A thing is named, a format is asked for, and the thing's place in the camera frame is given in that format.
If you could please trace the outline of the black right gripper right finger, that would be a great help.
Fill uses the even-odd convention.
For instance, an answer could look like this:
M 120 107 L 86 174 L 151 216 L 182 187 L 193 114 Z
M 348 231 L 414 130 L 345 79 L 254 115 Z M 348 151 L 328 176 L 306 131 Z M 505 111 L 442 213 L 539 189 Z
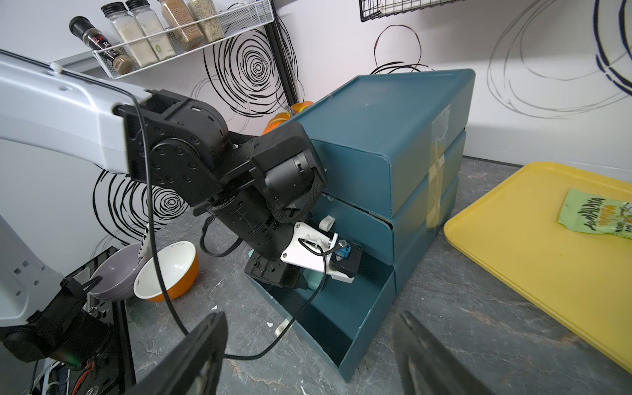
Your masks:
M 393 341 L 403 393 L 492 393 L 412 313 L 395 319 Z

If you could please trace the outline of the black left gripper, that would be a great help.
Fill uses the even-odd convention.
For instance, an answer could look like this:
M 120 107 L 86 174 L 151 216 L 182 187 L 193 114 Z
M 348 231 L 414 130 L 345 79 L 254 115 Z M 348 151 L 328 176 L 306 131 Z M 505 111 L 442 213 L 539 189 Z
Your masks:
M 245 189 L 216 202 L 209 211 L 253 250 L 245 268 L 248 276 L 267 286 L 308 287 L 303 269 L 281 261 L 291 242 L 293 226 L 275 220 L 256 189 Z

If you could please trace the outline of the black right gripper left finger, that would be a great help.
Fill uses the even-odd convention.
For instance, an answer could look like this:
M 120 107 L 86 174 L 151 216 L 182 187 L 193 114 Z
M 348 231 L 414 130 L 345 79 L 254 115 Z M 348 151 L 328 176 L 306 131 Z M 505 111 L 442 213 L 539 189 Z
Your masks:
M 228 324 L 225 314 L 209 314 L 127 394 L 215 394 L 219 385 Z

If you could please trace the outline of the teal drawer cabinet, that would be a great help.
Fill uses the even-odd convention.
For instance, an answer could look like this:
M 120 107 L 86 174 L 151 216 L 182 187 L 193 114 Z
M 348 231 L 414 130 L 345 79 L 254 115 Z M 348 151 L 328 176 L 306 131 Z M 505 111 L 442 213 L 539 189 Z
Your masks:
M 327 171 L 312 211 L 360 245 L 350 283 L 254 288 L 350 381 L 389 308 L 452 211 L 466 142 L 471 69 L 355 77 L 296 116 Z

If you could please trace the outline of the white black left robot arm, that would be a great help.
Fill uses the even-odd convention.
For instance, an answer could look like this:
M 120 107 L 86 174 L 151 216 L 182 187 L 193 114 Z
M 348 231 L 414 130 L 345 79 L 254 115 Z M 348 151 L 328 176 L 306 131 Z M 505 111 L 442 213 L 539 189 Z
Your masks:
M 89 161 L 171 189 L 196 214 L 210 212 L 260 256 L 280 258 L 291 227 L 327 184 L 301 124 L 232 133 L 219 112 L 168 91 L 146 91 L 1 53 L 1 137 Z M 1 341 L 24 362 L 79 367 L 110 327 L 87 313 L 87 288 L 49 268 L 1 225 Z

